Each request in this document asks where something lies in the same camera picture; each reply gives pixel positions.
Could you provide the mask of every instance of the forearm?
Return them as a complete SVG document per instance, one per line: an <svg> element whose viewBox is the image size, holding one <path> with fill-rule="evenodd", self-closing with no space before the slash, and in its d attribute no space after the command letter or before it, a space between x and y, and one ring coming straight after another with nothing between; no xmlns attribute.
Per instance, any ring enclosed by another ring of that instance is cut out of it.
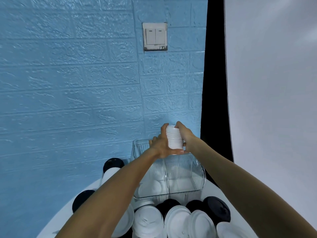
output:
<svg viewBox="0 0 317 238"><path fill-rule="evenodd" d="M187 147L259 238L316 237L317 232L304 218L244 169L197 137L191 137Z"/></svg>
<svg viewBox="0 0 317 238"><path fill-rule="evenodd" d="M110 238L156 158L150 148L121 168L73 214L56 238Z"/></svg>

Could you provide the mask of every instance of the white table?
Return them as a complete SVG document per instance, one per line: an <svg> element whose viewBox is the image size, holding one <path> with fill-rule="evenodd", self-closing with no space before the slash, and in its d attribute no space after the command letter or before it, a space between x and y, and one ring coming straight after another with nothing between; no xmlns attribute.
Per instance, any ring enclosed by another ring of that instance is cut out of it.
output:
<svg viewBox="0 0 317 238"><path fill-rule="evenodd" d="M87 189L97 189L99 187L100 180L96 180L91 185L87 186L84 190ZM53 238L56 233L63 227L66 221L73 214L72 205L73 201L76 198L74 196L51 220L50 222L43 228L43 230L39 233L37 238ZM201 193L201 200L206 198L207 196L216 196L219 199L223 200L229 207L231 212L231 223L237 225L244 229L249 233L250 238L258 238L254 233L249 224L243 219L243 217L239 214L239 212L233 207L233 205L229 202L224 193L213 183L206 180L204 188Z"/></svg>

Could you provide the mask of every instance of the blue brick wall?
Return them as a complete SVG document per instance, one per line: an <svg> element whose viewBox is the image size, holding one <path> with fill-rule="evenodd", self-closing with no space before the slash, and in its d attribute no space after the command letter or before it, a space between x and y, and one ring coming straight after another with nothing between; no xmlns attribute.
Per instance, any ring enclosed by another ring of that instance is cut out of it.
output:
<svg viewBox="0 0 317 238"><path fill-rule="evenodd" d="M200 135L208 0L0 0L0 227L35 237L165 122ZM143 52L142 22L168 23Z"/></svg>

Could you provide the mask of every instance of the transparent storage box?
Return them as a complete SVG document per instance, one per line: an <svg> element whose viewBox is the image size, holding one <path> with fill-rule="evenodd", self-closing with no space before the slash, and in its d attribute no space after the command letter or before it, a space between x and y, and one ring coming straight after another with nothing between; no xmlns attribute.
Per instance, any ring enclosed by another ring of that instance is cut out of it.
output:
<svg viewBox="0 0 317 238"><path fill-rule="evenodd" d="M131 159L136 159L149 147L149 140L133 141ZM204 168L193 154L168 156L152 164L136 189L134 198L157 197L158 202L162 202L162 198L180 200L177 197L182 197L181 200L191 200L193 198L184 196L183 193L200 191L205 178Z"/></svg>

